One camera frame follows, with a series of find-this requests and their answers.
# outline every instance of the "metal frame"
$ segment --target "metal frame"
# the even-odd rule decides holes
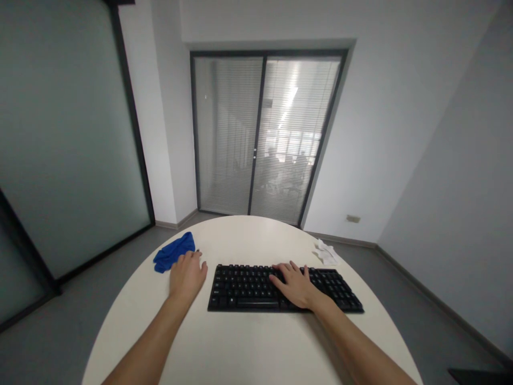
[[[8,235],[15,242],[18,249],[21,251],[21,255],[23,256],[25,262],[28,264],[30,269],[33,271],[37,280],[46,289],[46,294],[42,298],[40,298],[35,303],[29,305],[28,307],[26,307],[25,309],[20,311],[18,314],[14,315],[10,319],[8,319],[7,321],[3,322],[0,325],[0,333],[3,332],[4,330],[8,329],[12,325],[14,325],[16,322],[18,322],[25,316],[32,313],[34,310],[38,309],[40,306],[42,306],[43,304],[45,304],[46,302],[48,302],[55,296],[61,295],[62,291],[61,291],[60,285],[68,282],[73,277],[79,275],[87,268],[91,267],[95,263],[104,259],[108,255],[113,253],[115,250],[119,249],[120,247],[127,244],[128,242],[130,242],[134,238],[138,237],[140,234],[144,233],[145,231],[147,231],[148,229],[150,229],[151,227],[153,227],[155,225],[155,214],[153,211],[153,203],[152,203],[151,193],[150,193],[150,183],[148,180],[146,163],[144,160],[144,152],[143,152],[143,146],[142,146],[142,140],[141,140],[141,133],[139,130],[139,123],[138,123],[138,119],[137,119],[134,93],[133,93],[132,86],[131,86],[127,55],[126,55],[126,51],[125,51],[125,43],[123,41],[121,22],[120,22],[119,14],[118,14],[118,5],[134,4],[135,2],[134,2],[134,0],[104,0],[104,3],[108,6],[108,9],[109,9],[109,16],[110,16],[111,23],[112,23],[112,31],[114,34],[116,50],[117,50],[118,58],[120,61],[123,86],[125,88],[127,104],[128,104],[128,109],[129,109],[129,113],[130,113],[132,132],[134,135],[137,159],[139,162],[139,171],[140,171],[141,177],[142,177],[146,206],[147,206],[148,214],[150,217],[150,224],[145,226],[144,228],[138,230],[137,232],[131,234],[130,236],[128,236],[124,240],[118,242],[117,244],[113,245],[112,247],[108,248],[107,250],[94,256],[86,263],[80,265],[79,267],[66,273],[62,277],[56,279],[53,277],[52,273],[48,269],[46,263],[44,262],[43,258],[39,254],[36,246],[30,239],[28,233],[25,231],[21,221],[19,220],[19,218],[17,217],[13,208],[9,204],[9,201],[7,200],[7,198],[5,197],[5,195],[3,194],[3,192],[0,189],[0,214],[2,215],[2,217],[4,217],[5,226],[8,230]]]
[[[262,75],[260,78],[260,95],[258,97],[258,113],[256,114],[255,144],[253,146],[253,166],[251,169],[250,198],[247,204],[247,214],[251,215],[251,203],[253,202],[253,187],[255,184],[255,169],[257,167],[258,139],[260,135],[260,119],[262,118],[263,89],[266,83],[267,56],[262,59]]]
[[[230,58],[230,57],[262,57],[263,66],[262,66],[262,78],[260,82],[260,96],[259,96],[259,106],[258,106],[258,115],[256,122],[256,135],[255,135],[255,144],[254,149],[258,148],[258,140],[259,140],[259,131],[260,131],[260,118],[262,113],[262,100],[263,100],[263,90],[265,86],[265,75],[266,75],[266,66],[267,66],[267,58],[269,56],[278,56],[278,57],[328,57],[328,56],[340,56],[340,65],[338,68],[338,73],[336,76],[335,85],[333,86],[333,90],[330,96],[330,101],[328,103],[328,108],[326,110],[326,114],[324,117],[324,123],[321,129],[321,138],[319,140],[319,146],[317,148],[317,154],[315,155],[315,163],[312,167],[312,171],[310,173],[310,178],[308,181],[308,186],[305,192],[305,198],[301,205],[301,211],[299,215],[299,221],[297,225],[292,225],[298,228],[301,228],[301,222],[303,220],[303,216],[305,215],[305,209],[308,202],[308,198],[310,192],[312,190],[312,185],[314,181],[314,176],[317,172],[318,162],[321,156],[321,150],[324,146],[324,140],[326,137],[326,133],[328,130],[328,125],[331,120],[331,114],[333,112],[333,107],[335,105],[335,98],[338,93],[338,89],[340,86],[340,81],[342,79],[342,73],[344,71],[344,66],[346,64],[346,59],[349,53],[349,49],[305,49],[305,50],[251,50],[251,51],[191,51],[190,52],[190,61],[191,61],[191,95],[192,95],[192,130],[194,136],[194,154],[195,154],[195,174],[196,174],[196,198],[198,203],[198,211],[205,212],[210,214],[218,214],[218,215],[229,215],[224,213],[216,213],[212,211],[206,211],[201,209],[201,196],[200,196],[200,182],[199,182],[199,153],[198,153],[198,120],[197,120],[197,106],[196,106],[196,71],[195,71],[195,63],[194,59],[197,57],[210,57],[210,58]],[[256,167],[256,159],[253,158],[253,167],[251,172],[251,186],[250,186],[250,196],[248,202],[248,210],[247,214],[251,215],[251,203],[253,198],[253,187],[254,187],[254,177],[255,177],[255,167]]]

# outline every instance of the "gray floor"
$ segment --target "gray floor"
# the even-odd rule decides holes
[[[184,227],[215,218],[197,214]],[[139,264],[175,230],[154,227],[88,269],[64,294],[0,335],[0,383],[79,384],[107,311]],[[448,367],[501,366],[377,252],[332,244],[397,325],[426,385],[454,385]]]

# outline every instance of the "door frame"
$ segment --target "door frame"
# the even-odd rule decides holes
[[[258,103],[258,113],[256,118],[256,133],[255,133],[255,142],[254,147],[258,149],[258,138],[260,132],[260,118],[262,113],[262,102],[263,102],[263,90],[265,87],[265,76],[266,76],[266,67],[267,67],[267,58],[269,56],[279,56],[279,57],[329,57],[329,56],[340,56],[340,63],[338,67],[338,72],[335,77],[335,85],[333,86],[332,93],[330,95],[330,100],[328,102],[328,107],[326,110],[326,114],[324,116],[324,122],[321,129],[321,138],[319,139],[319,146],[317,148],[317,153],[315,155],[315,162],[312,167],[312,172],[310,173],[310,178],[308,180],[307,189],[305,192],[305,198],[301,205],[301,211],[299,214],[299,220],[295,227],[301,228],[301,223],[303,221],[303,217],[305,215],[305,209],[308,202],[308,198],[310,196],[310,192],[312,190],[312,185],[314,181],[314,176],[317,173],[317,165],[319,163],[319,159],[321,156],[321,152],[324,146],[326,133],[328,130],[328,126],[331,120],[331,114],[333,112],[333,107],[335,105],[336,96],[339,93],[340,81],[342,79],[342,73],[344,72],[344,66],[347,61],[347,56],[349,53],[349,49],[294,49],[294,50],[219,50],[219,51],[190,51],[190,66],[191,66],[191,99],[192,99],[192,131],[194,136],[194,158],[195,158],[195,175],[196,175],[196,199],[198,204],[198,211],[209,214],[217,214],[217,215],[229,215],[225,213],[217,213],[213,211],[203,210],[201,208],[201,191],[200,191],[200,179],[199,179],[199,144],[198,144],[198,119],[197,119],[197,106],[196,106],[196,70],[195,70],[195,58],[233,58],[233,57],[261,57],[262,58],[262,74],[260,79],[260,95],[259,95],[259,103]],[[253,187],[254,187],[254,179],[255,179],[255,168],[256,168],[256,157],[253,157],[253,166],[251,172],[251,185],[250,185],[250,196],[248,202],[248,210],[247,215],[251,215],[251,204],[253,198]]]

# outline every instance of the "spacebar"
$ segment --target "spacebar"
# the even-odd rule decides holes
[[[278,300],[272,298],[239,298],[237,307],[253,309],[272,309],[278,307]]]

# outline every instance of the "hand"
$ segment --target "hand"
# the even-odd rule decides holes
[[[190,306],[198,295],[207,277],[207,262],[199,267],[199,251],[188,251],[171,266],[169,298],[185,301]]]
[[[322,294],[311,282],[308,274],[308,267],[305,265],[304,275],[297,265],[290,261],[290,264],[273,265],[273,268],[279,269],[283,273],[285,283],[280,281],[276,276],[270,275],[269,279],[287,299],[297,307],[302,309],[311,309]]]

